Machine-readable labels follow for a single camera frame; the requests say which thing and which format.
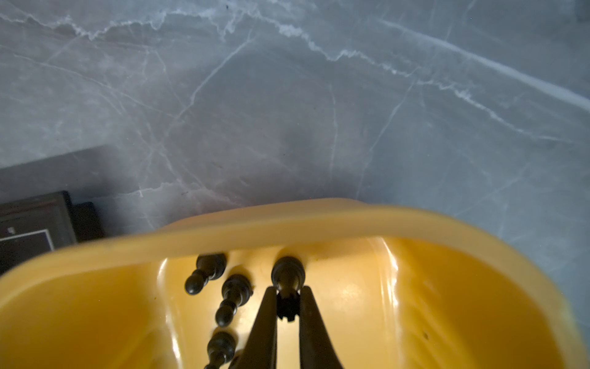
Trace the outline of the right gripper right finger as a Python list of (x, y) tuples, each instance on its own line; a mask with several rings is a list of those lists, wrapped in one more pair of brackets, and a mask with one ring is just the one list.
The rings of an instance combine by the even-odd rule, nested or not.
[(301, 289), (299, 345), (301, 369), (343, 369), (309, 286)]

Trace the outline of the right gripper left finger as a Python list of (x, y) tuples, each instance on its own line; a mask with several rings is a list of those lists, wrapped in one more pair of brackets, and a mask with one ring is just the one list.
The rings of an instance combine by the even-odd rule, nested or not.
[(268, 287), (235, 368), (277, 367), (277, 289)]

